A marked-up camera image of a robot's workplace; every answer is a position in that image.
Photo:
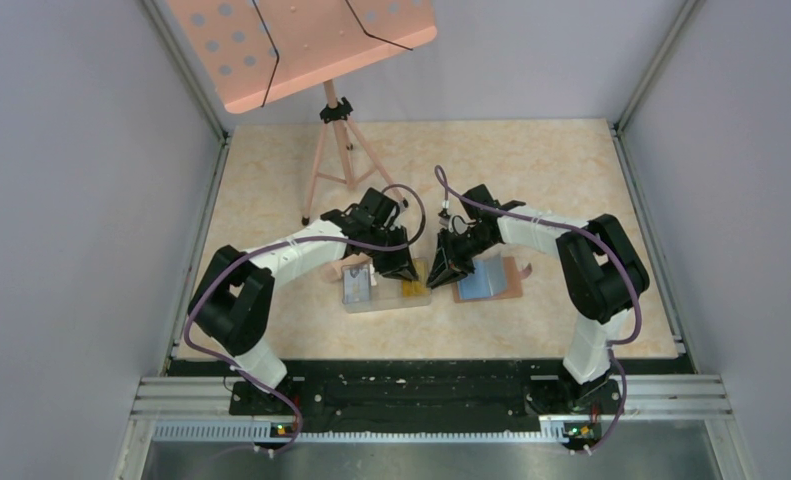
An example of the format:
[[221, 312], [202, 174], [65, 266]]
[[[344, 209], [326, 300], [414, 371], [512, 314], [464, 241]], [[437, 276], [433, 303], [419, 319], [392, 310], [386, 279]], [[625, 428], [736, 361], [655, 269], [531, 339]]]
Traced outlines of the clear plastic card box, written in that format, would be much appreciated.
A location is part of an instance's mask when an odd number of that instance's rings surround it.
[[370, 261], [359, 264], [368, 264], [372, 271], [371, 300], [365, 303], [344, 304], [343, 303], [343, 278], [342, 282], [342, 304], [349, 314], [368, 313], [383, 310], [406, 309], [427, 306], [431, 303], [431, 291], [427, 297], [404, 298], [401, 295], [401, 282], [403, 280], [388, 279], [382, 277], [371, 264]]

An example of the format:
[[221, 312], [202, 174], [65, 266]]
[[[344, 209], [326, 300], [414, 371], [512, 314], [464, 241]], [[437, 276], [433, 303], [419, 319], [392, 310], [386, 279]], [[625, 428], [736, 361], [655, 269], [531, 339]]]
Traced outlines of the brown leather card holder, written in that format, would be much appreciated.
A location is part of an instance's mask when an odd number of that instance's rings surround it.
[[495, 301], [523, 296], [523, 281], [533, 273], [530, 263], [520, 266], [512, 256], [496, 255], [475, 261], [475, 271], [458, 281], [453, 290], [455, 303]]

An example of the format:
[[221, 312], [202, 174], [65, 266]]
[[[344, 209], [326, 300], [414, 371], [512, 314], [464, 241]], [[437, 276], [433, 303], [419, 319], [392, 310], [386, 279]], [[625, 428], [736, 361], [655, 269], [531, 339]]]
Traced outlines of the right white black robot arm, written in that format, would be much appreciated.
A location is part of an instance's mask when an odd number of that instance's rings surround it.
[[568, 378], [557, 385], [557, 397], [565, 409], [585, 411], [598, 397], [594, 381], [611, 368], [608, 350], [620, 342], [621, 323], [628, 313], [638, 312], [640, 296], [650, 285], [623, 226], [610, 214], [573, 220], [518, 200], [502, 204], [484, 184], [459, 199], [469, 220], [461, 232], [438, 232], [427, 287], [465, 279], [475, 272], [476, 257], [500, 244], [529, 247], [558, 259], [579, 317], [563, 359]]

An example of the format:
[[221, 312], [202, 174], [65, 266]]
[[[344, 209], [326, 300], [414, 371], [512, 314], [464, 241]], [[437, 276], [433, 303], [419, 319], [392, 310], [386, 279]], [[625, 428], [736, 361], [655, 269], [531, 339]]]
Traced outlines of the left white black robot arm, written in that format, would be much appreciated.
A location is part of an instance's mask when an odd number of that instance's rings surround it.
[[401, 202], [370, 188], [344, 209], [306, 220], [300, 231], [248, 250], [218, 249], [187, 309], [183, 332], [195, 348], [192, 327], [220, 346], [216, 358], [251, 381], [254, 401], [268, 413], [290, 404], [287, 368], [265, 339], [275, 291], [326, 264], [353, 255], [368, 256], [383, 277], [415, 281], [419, 275], [409, 250], [416, 237], [398, 218]]

